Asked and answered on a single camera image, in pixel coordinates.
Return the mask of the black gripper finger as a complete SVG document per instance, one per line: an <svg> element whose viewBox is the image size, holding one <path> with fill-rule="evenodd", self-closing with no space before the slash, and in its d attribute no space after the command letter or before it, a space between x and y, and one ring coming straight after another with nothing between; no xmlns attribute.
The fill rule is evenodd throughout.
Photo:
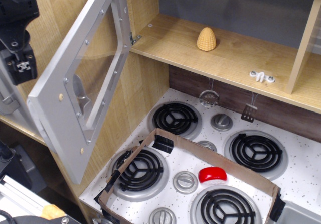
<svg viewBox="0 0 321 224"><path fill-rule="evenodd" d="M16 55L4 46L1 47L1 60L13 85L37 78L36 59L30 44L23 49L22 60L18 60Z"/></svg>

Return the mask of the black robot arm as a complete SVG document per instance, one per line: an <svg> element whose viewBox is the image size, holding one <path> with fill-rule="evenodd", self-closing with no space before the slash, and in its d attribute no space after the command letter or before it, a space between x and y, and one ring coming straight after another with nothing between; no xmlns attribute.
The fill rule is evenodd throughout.
<svg viewBox="0 0 321 224"><path fill-rule="evenodd" d="M1 60L13 85L37 78L26 27L39 15L37 0L1 0Z"/></svg>

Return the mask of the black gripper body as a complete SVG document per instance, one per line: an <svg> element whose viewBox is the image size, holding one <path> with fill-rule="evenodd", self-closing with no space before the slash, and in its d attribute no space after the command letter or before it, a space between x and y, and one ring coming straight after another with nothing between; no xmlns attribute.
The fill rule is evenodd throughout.
<svg viewBox="0 0 321 224"><path fill-rule="evenodd" d="M37 0L1 0L1 43L10 53L24 49L30 40L26 27L39 15Z"/></svg>

